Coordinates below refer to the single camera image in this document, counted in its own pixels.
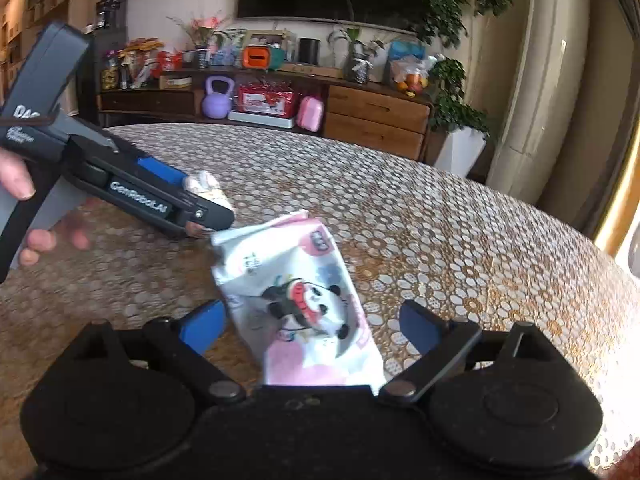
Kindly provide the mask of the person's left hand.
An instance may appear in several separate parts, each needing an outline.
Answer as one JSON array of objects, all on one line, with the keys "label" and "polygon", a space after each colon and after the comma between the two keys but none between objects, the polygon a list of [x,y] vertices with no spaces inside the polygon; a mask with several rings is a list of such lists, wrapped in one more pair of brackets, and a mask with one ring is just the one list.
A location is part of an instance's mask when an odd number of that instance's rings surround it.
[{"label": "person's left hand", "polygon": [[[6,150],[1,150],[1,185],[17,200],[29,200],[36,192],[24,160]],[[70,211],[49,231],[30,231],[18,261],[22,266],[34,266],[42,254],[52,252],[59,236],[79,250],[90,248],[87,225],[81,210]]]}]

